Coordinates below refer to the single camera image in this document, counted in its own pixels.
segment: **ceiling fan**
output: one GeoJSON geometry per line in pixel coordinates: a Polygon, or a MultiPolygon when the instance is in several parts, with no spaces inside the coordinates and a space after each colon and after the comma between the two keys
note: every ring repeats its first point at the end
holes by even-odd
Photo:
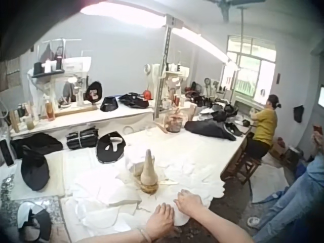
{"type": "Polygon", "coordinates": [[[217,4],[217,6],[222,11],[224,22],[228,23],[228,21],[229,21],[229,8],[231,6],[237,6],[237,5],[243,5],[243,4],[263,3],[266,0],[206,0],[206,1],[217,4]]]}

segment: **black pants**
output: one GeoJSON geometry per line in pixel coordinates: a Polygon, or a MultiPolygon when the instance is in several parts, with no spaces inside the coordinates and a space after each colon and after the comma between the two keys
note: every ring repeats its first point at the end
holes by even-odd
{"type": "Polygon", "coordinates": [[[270,149],[269,144],[266,144],[258,140],[254,140],[252,138],[247,138],[247,146],[244,152],[247,153],[247,155],[252,158],[261,159],[263,156],[267,154],[269,149],[270,149]]]}

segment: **yellow shirt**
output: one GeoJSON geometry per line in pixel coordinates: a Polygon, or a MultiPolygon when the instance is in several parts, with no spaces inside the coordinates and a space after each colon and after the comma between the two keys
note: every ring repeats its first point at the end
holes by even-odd
{"type": "Polygon", "coordinates": [[[266,108],[256,113],[256,117],[258,124],[253,139],[264,142],[271,146],[274,131],[278,122],[277,113],[273,109],[266,108]]]}

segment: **hair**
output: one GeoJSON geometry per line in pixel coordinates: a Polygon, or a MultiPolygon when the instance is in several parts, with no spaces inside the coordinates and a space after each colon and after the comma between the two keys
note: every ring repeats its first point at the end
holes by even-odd
{"type": "Polygon", "coordinates": [[[276,109],[277,107],[281,108],[277,95],[269,95],[268,101],[271,103],[273,109],[276,109]]]}

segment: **bracelet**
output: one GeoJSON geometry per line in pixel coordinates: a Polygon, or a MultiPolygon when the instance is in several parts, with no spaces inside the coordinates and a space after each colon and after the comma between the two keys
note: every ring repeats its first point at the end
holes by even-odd
{"type": "Polygon", "coordinates": [[[147,232],[142,229],[142,228],[137,228],[138,231],[141,233],[141,235],[143,236],[143,238],[145,239],[145,241],[147,243],[152,243],[151,237],[147,234],[147,232]]]}

